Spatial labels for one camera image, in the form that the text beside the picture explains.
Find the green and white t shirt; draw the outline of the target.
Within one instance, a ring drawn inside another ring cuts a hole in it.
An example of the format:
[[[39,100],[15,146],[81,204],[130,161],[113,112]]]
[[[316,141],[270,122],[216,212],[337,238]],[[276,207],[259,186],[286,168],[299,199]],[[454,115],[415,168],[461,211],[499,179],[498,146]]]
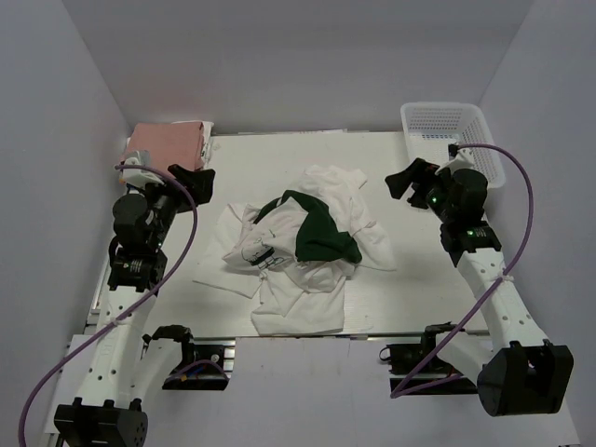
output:
[[[307,213],[296,236],[295,256],[298,262],[333,262],[342,259],[359,264],[362,261],[356,240],[348,232],[338,230],[329,206],[314,196],[286,190],[281,197],[265,204],[253,222],[259,223],[290,198]]]

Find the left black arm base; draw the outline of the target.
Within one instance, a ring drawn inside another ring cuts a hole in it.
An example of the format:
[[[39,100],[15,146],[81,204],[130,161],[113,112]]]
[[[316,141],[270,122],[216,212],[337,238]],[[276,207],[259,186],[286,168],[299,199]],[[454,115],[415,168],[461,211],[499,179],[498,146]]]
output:
[[[142,336],[142,359],[158,340],[174,343],[174,358],[180,359],[165,378],[163,390],[225,390],[233,370],[233,342],[200,342],[187,327],[160,326],[152,334]]]

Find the plain white t shirt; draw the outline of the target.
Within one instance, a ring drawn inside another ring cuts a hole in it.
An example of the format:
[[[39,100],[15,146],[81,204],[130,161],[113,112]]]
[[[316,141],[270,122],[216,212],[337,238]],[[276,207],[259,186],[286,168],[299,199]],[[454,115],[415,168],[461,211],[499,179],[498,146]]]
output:
[[[345,277],[317,278],[299,286],[285,273],[258,275],[206,269],[194,282],[246,298],[259,296],[251,322],[260,335],[304,335],[339,332],[345,322]]]

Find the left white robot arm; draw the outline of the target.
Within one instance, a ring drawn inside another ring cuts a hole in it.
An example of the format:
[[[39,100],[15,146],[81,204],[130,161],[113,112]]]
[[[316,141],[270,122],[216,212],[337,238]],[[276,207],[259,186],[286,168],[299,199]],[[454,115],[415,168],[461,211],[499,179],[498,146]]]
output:
[[[181,325],[143,329],[158,292],[176,268],[162,250],[174,218],[210,202],[215,172],[171,165],[133,186],[113,206],[107,295],[88,346],[93,357],[81,387],[61,404],[54,425],[69,446],[142,446],[148,409],[175,371],[196,363],[191,331]]]

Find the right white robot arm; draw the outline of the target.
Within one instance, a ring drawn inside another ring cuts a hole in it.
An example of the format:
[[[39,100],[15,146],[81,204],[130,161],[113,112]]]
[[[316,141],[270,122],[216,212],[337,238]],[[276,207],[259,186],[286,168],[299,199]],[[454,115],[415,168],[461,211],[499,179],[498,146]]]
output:
[[[483,218],[485,176],[417,158],[387,176],[386,185],[394,199],[411,190],[408,203],[439,218],[441,245],[476,299],[459,323],[427,327],[420,360],[392,398],[413,393],[408,384],[425,367],[439,372],[450,364],[456,377],[475,385],[491,416],[557,413],[574,358],[535,323],[508,273],[500,241]]]

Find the white t shirt with print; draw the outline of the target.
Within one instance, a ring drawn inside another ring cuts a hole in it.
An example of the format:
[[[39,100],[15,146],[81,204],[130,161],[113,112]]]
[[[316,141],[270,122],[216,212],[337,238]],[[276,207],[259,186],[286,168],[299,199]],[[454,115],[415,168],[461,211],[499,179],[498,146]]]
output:
[[[314,196],[329,206],[338,230],[348,232],[358,243],[362,255],[359,264],[342,259],[298,262],[296,236],[307,213],[292,198],[258,224],[253,221],[261,208],[246,208],[238,243],[223,260],[241,271],[283,272],[302,287],[313,284],[317,278],[349,277],[358,266],[394,270],[397,263],[389,236],[371,215],[360,192],[366,182],[366,175],[359,169],[311,166],[286,189]]]

